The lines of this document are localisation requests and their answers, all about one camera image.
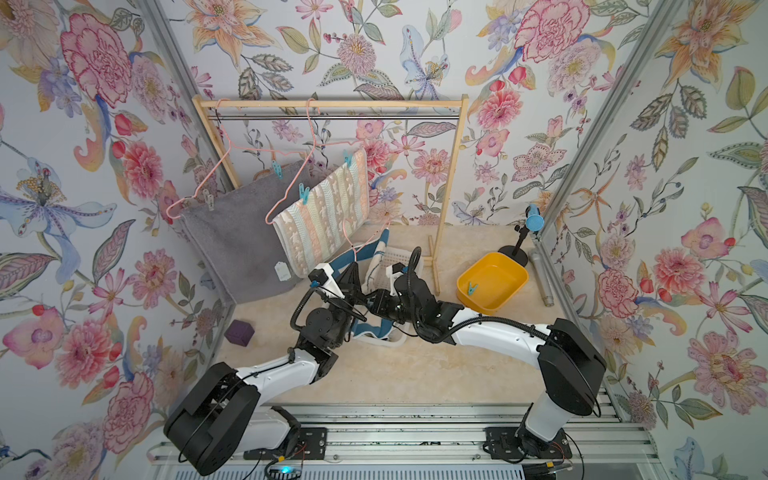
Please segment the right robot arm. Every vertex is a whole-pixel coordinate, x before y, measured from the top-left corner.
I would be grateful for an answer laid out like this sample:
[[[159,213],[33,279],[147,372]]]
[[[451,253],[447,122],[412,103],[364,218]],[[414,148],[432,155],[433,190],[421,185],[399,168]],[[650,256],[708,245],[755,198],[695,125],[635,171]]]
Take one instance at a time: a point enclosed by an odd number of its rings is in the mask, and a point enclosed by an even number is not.
[[[430,344],[482,348],[536,367],[543,393],[515,430],[491,431],[484,447],[509,463],[570,458],[577,448],[566,435],[566,424],[574,417],[602,414],[598,392],[606,373],[604,357],[569,320],[526,324],[437,299],[416,274],[420,256],[415,248],[408,263],[396,264],[389,288],[367,294],[366,308],[382,319],[412,325],[415,335]]]

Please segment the cream blue cartoon towel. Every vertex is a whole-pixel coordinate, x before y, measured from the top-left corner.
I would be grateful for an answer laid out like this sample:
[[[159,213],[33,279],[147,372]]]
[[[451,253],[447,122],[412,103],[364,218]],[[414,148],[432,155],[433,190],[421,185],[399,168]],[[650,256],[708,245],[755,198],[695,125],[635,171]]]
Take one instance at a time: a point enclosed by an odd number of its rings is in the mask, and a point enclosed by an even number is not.
[[[365,294],[373,293],[377,289],[389,291],[390,282],[387,278],[387,265],[385,264],[389,236],[390,231],[386,228],[375,241],[362,246],[359,251],[349,249],[334,258],[330,262],[334,271],[334,278],[337,279],[347,266],[357,260],[358,264],[367,266],[367,272],[361,276],[362,291]],[[393,322],[388,319],[380,319],[378,324],[355,320],[351,327],[351,337],[354,340],[387,347],[397,346],[403,338],[393,328]]]

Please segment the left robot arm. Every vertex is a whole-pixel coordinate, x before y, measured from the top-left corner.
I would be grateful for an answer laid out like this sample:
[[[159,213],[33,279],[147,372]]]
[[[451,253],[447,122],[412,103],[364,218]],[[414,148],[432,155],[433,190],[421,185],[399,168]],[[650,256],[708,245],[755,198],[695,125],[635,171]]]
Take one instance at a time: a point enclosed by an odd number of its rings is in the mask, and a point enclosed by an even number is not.
[[[165,436],[198,474],[216,472],[236,454],[281,460],[300,450],[300,422],[270,402],[324,378],[364,318],[355,308],[364,300],[356,262],[339,273],[322,264],[309,278],[290,319],[298,338],[288,353],[252,367],[212,365],[166,421]]]

